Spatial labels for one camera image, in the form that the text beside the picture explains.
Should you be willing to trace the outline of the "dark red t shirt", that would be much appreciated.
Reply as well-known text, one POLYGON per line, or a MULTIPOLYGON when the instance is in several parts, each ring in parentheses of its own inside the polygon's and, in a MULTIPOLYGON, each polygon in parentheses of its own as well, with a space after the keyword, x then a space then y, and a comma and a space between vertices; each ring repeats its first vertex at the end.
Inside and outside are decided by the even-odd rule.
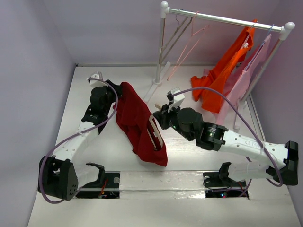
POLYGON ((154 134, 158 127, 147 104, 129 83, 122 82, 121 86, 122 97, 117 104, 116 123, 129 139, 133 153, 144 162, 167 166, 166 145, 161 142, 161 136, 154 134))

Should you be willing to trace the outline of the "white hanger under orange shirt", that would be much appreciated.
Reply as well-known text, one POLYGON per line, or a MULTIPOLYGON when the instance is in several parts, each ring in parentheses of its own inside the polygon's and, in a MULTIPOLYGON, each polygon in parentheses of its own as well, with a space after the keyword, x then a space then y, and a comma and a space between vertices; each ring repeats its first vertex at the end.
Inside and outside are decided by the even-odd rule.
POLYGON ((257 22, 254 22, 254 24, 249 28, 249 30, 247 31, 247 36, 246 36, 246 38, 245 38, 245 40, 244 40, 244 42, 243 42, 243 44, 242 44, 242 46, 241 46, 241 48, 240 49, 244 49, 244 48, 247 48, 248 47, 248 39, 249 39, 249 37, 250 37, 250 31, 254 28, 254 26, 255 26, 255 24, 256 24, 257 22))

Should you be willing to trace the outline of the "grey plastic hanger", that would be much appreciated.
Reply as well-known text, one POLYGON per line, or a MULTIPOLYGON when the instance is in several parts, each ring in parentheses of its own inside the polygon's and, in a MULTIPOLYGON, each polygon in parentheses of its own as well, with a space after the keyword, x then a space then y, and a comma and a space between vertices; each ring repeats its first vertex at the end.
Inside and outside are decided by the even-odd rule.
POLYGON ((161 12, 161 20, 160 20, 160 40, 159 40, 159 50, 158 50, 158 64, 161 66, 176 45, 177 41, 181 38, 184 32, 192 23, 192 18, 190 16, 185 16, 181 12, 183 9, 173 9, 167 7, 167 9, 161 12), (165 33, 165 25, 166 25, 166 17, 168 14, 174 14, 175 20, 177 22, 177 27, 172 33, 172 35, 168 38, 166 42, 164 42, 164 33, 165 33))

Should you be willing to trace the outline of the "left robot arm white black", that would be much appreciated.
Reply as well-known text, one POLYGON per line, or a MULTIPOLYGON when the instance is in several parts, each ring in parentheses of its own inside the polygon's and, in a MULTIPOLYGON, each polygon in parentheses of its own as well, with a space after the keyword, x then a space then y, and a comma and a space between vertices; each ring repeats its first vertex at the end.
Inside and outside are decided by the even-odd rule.
POLYGON ((55 145, 40 160, 38 191, 50 204, 70 201, 84 186, 103 187, 107 183, 103 165, 76 163, 114 116, 118 101, 123 96, 122 85, 110 80, 97 81, 99 85, 91 91, 90 104, 77 131, 55 145))

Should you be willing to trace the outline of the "pink t shirt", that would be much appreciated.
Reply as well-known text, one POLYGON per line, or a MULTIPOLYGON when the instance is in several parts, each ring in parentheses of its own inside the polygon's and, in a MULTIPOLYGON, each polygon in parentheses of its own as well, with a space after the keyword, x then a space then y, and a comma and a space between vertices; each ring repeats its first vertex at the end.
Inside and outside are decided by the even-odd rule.
MULTIPOLYGON (((249 58, 245 58, 243 62, 237 63, 236 67, 232 71, 225 84, 222 94, 227 97, 227 99, 232 103, 234 107, 237 107, 237 110, 240 110, 240 99, 244 96, 245 92, 249 88, 252 73, 254 72, 255 68, 265 60, 269 43, 271 41, 271 36, 272 35, 270 34, 266 38, 265 44, 263 45, 262 49, 256 56, 249 69, 247 71, 244 70, 255 51, 249 58)), ((209 70, 205 70, 203 76, 208 75, 208 72, 209 70)))

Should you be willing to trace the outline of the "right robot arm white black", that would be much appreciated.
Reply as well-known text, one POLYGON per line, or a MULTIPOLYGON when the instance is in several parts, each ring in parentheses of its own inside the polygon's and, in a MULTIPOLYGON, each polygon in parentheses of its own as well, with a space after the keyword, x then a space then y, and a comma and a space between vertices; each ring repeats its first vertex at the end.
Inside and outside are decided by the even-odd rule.
POLYGON ((201 113, 192 108, 172 108, 164 105, 153 117, 163 130, 174 129, 196 146, 210 151, 233 153, 248 157, 250 162, 222 163, 218 180, 222 185, 244 179, 266 178, 289 186, 298 184, 299 146, 297 142, 286 144, 258 142, 227 129, 224 126, 205 122, 201 113))

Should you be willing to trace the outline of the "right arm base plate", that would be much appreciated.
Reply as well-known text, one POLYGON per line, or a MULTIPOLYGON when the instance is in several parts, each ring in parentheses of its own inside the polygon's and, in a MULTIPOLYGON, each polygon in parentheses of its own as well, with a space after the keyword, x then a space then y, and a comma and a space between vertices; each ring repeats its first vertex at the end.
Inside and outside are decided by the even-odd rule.
POLYGON ((206 198, 249 198, 246 181, 234 181, 229 177, 231 162, 225 162, 217 172, 203 172, 206 198))

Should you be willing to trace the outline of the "beige wooden hanger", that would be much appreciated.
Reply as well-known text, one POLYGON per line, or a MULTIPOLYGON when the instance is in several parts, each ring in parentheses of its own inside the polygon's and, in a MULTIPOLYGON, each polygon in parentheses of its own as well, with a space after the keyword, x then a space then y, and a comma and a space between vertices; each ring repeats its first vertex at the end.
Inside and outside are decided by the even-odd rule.
POLYGON ((150 115, 147 122, 147 132, 154 146, 155 151, 160 151, 163 148, 164 142, 160 131, 156 124, 156 119, 153 114, 150 115))

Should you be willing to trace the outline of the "white clothes rack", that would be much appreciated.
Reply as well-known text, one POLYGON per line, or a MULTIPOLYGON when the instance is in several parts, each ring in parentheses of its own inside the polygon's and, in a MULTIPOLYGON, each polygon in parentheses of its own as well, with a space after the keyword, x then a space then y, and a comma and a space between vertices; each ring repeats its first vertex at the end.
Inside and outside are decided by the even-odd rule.
POLYGON ((256 59, 260 56, 260 53, 264 52, 264 47, 268 44, 267 39, 264 39, 264 41, 261 43, 259 48, 256 50, 255 54, 252 56, 251 60, 246 64, 246 67, 242 70, 236 70, 236 75, 238 77, 236 78, 236 81, 231 88, 231 91, 227 94, 226 98, 228 101, 233 103, 233 107, 236 108, 237 113, 235 117, 235 122, 234 122, 234 129, 239 130, 241 128, 241 123, 240 123, 240 117, 239 114, 242 114, 246 105, 247 101, 246 99, 250 96, 253 88, 261 78, 263 72, 267 68, 268 64, 272 60, 273 56, 279 49, 281 43, 287 39, 289 34, 292 32, 292 30, 295 28, 295 23, 294 22, 288 22, 284 26, 270 26, 270 25, 265 25, 265 24, 260 24, 258 22, 249 22, 249 21, 244 21, 244 20, 239 20, 239 19, 233 19, 233 18, 227 18, 227 17, 220 17, 220 16, 214 16, 214 15, 208 15, 208 14, 202 14, 202 13, 194 13, 190 11, 185 11, 182 9, 172 9, 169 7, 169 4, 166 1, 163 1, 160 4, 161 7, 161 20, 160 20, 160 40, 159 40, 159 50, 158 50, 158 63, 157 63, 157 70, 156 70, 156 76, 153 81, 153 84, 149 91, 146 93, 143 101, 145 103, 148 103, 150 99, 152 98, 153 94, 155 93, 156 89, 161 86, 163 77, 169 70, 169 67, 171 66, 170 62, 167 62, 165 66, 162 68, 162 62, 166 58, 166 55, 163 55, 164 51, 169 53, 171 49, 174 47, 174 45, 177 43, 177 41, 180 39, 180 37, 183 35, 185 30, 189 25, 194 24, 194 19, 195 18, 200 18, 200 19, 205 19, 208 21, 215 21, 215 22, 220 22, 220 23, 226 23, 226 24, 232 24, 232 25, 237 25, 237 26, 243 26, 243 27, 249 27, 250 29, 256 28, 256 29, 261 29, 261 30, 267 30, 268 33, 270 32, 278 32, 280 34, 277 42, 275 43, 274 47, 272 48, 270 54, 266 57, 263 57, 263 65, 258 71, 257 75, 255 78, 250 81, 250 78, 248 75, 251 75, 254 71, 252 66, 257 66, 256 59), (170 37, 170 39, 167 41, 166 44, 163 43, 164 41, 164 32, 165 32, 165 22, 166 22, 166 17, 168 14, 174 14, 174 15, 182 15, 185 16, 186 18, 189 18, 190 21, 185 25, 184 29, 181 31, 179 36, 175 39, 174 43, 168 47, 169 43, 172 41, 172 39, 175 37, 177 32, 180 30, 180 28, 183 26, 183 24, 186 22, 186 19, 184 19, 181 23, 178 23, 178 26, 173 33, 173 35, 170 37))

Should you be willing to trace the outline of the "orange t shirt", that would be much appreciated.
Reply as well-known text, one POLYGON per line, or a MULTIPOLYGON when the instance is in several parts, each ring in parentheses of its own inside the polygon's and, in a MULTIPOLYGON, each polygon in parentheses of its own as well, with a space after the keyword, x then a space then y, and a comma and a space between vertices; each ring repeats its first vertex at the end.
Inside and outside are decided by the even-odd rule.
MULTIPOLYGON (((237 63, 243 62, 246 58, 246 54, 254 46, 253 37, 255 33, 255 28, 250 31, 250 37, 248 39, 248 47, 240 49, 246 36, 247 31, 250 27, 244 28, 237 39, 234 41, 232 46, 223 55, 223 57, 218 61, 216 66, 208 72, 208 75, 198 78, 193 76, 191 78, 191 85, 195 87, 209 87, 216 90, 219 93, 223 93, 225 84, 231 75, 232 71, 236 67, 237 63)), ((202 101, 202 109, 218 113, 221 109, 221 104, 223 99, 220 95, 205 89, 194 90, 193 99, 197 102, 202 101)))

